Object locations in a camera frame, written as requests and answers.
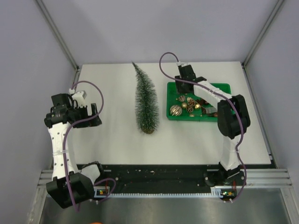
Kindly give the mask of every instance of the green bottle brush tree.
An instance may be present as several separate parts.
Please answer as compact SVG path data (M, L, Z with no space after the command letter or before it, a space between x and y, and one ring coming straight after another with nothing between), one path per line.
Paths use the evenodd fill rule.
M159 107L155 85L149 76L132 62L137 79L135 93L135 114L137 127L146 134L152 134L159 125Z

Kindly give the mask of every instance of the white cable clip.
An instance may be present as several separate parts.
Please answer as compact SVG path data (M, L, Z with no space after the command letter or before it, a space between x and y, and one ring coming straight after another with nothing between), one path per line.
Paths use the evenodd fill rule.
M69 94L75 94L75 89L69 89Z
M181 66L182 63L180 61L177 62L177 66Z

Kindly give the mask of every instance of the black bracket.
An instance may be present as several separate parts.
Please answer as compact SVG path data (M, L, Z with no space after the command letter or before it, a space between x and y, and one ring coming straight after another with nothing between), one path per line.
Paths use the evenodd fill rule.
M93 198L94 189L92 181L81 173L70 174L71 189L76 204ZM72 206L71 197L66 185L66 179L53 180L46 184L48 194L63 209Z
M237 185L243 184L244 172L240 170L240 166L235 169L225 170L219 163L218 167L218 171L206 171L204 173L203 176L207 186L232 185L233 181L236 181Z
M180 73L179 76L175 76L176 79L190 81L198 83L200 81L206 81L203 77L196 77L193 68L191 65L179 66L178 71ZM183 83L180 81L176 81L177 92L181 94L185 93L194 93L193 84Z
M44 119L45 125L48 128L52 128L54 124L62 122L65 124L69 122L70 124L75 121L87 119L98 113L97 105L91 104L92 114L89 116L87 112L87 106L85 107L74 107L74 102L71 95L69 94L57 94L51 97L53 102L53 107L50 113L46 115ZM74 128L83 127L94 127L102 124L99 116L85 122L81 122L74 126Z
M245 99L242 95L233 96L230 101L234 104L237 112L241 118L244 133L250 126L250 118L245 103ZM222 100L217 104L218 112L218 128L224 136L228 136L233 139L235 136L241 134L241 127L238 122L236 114L232 111L232 108L228 101Z

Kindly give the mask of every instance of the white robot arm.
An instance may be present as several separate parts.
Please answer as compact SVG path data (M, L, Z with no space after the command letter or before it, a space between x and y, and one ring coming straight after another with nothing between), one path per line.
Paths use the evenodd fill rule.
M195 85L194 95L205 99L216 109L218 109L218 103L222 101L223 98L221 98L218 95L215 95L214 93L219 93L228 99L232 99L232 96L230 94L227 94L221 91L219 88L214 87L208 81L201 81L200 84L210 89L210 91L206 90L203 87ZM232 170L240 165L235 151L235 146L238 143L238 140L239 137L230 139L228 136L223 136L223 151L220 164L224 167L225 170Z
M247 128L250 126L245 99L242 95L231 96L224 93L219 88L211 85L205 78L196 77L189 64L182 65L178 63L178 70L180 75L175 76L177 92L183 94L193 93L195 96L203 98L216 108L218 113L218 128L223 134L223 151L217 177L214 177L213 182L206 181L206 183L212 186L216 182L229 182L232 176L240 173L240 163L235 148L240 140L241 127L235 113L237 112L239 115L243 133L246 133ZM232 111L231 104L235 107L236 112Z
M74 125L74 128L92 127L102 124L98 116L93 119L91 118L98 113L96 104L91 104L92 115L88 115L87 105L85 103L85 91L72 93L72 95L58 94L52 96L54 106L44 119L51 136L54 159L52 181L46 184L46 188L50 196L62 208L67 208L72 205L66 184L65 166L67 166L68 179L70 180L76 203L94 197L93 184L96 179L104 173L102 166L97 161L87 164L81 170L78 170L74 152L67 139L65 150L63 150L64 136L66 135L67 129L74 122L90 119L77 123ZM64 163L64 154L67 158L66 164Z

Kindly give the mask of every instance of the white platform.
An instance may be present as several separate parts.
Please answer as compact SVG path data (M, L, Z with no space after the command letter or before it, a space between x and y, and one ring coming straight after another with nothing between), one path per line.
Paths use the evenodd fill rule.
M89 64L82 67L80 80L95 83L103 92L103 122L99 127L75 129L72 138L76 162L99 161L103 164L218 164L222 135L217 123L170 121L166 117L166 85L172 81L159 70L157 63L142 63L156 86L160 126L153 135L137 130L135 122L135 70L132 64ZM211 83L230 84L232 95L242 94L247 103L251 126L241 144L246 164L269 164L270 159L257 121L254 106L239 62L192 63L196 75ZM175 63L164 63L165 72L178 75ZM87 103L97 103L99 93L88 84Z

